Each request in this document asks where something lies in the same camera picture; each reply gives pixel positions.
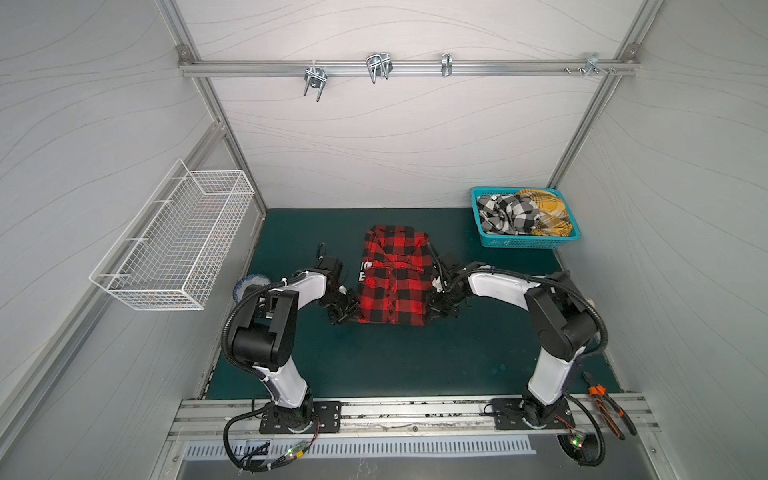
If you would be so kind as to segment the red black plaid shirt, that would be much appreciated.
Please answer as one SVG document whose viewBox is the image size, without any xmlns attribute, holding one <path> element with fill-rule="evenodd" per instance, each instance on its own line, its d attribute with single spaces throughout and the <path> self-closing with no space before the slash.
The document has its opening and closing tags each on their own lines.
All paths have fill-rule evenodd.
<svg viewBox="0 0 768 480">
<path fill-rule="evenodd" d="M 429 236 L 408 226 L 366 231 L 359 275 L 362 324 L 423 326 L 435 267 Z"/>
</svg>

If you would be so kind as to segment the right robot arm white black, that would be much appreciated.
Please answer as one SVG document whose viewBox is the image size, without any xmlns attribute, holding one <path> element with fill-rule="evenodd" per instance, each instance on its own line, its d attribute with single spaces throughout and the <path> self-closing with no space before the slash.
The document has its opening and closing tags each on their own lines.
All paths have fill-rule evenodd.
<svg viewBox="0 0 768 480">
<path fill-rule="evenodd" d="M 574 365 L 602 353 L 607 327 L 567 272 L 536 276 L 474 262 L 467 266 L 446 253 L 428 251 L 437 285 L 428 296 L 430 317 L 456 316 L 460 304 L 484 297 L 526 311 L 540 343 L 534 373 L 518 410 L 525 424 L 543 429 L 565 403 L 566 384 Z"/>
</svg>

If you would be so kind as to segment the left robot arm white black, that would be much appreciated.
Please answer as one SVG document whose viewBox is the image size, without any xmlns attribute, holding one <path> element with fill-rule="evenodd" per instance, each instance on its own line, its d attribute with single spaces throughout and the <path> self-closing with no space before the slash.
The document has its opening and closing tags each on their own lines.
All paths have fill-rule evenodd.
<svg viewBox="0 0 768 480">
<path fill-rule="evenodd" d="M 293 360 L 298 312 L 315 303 L 333 325 L 356 316 L 359 301 L 343 285 L 342 272 L 342 261 L 328 256 L 321 243 L 314 267 L 276 282 L 248 275 L 233 290 L 234 307 L 222 328 L 221 353 L 231 365 L 258 378 L 270 395 L 268 416 L 292 433 L 314 422 L 311 388 Z"/>
</svg>

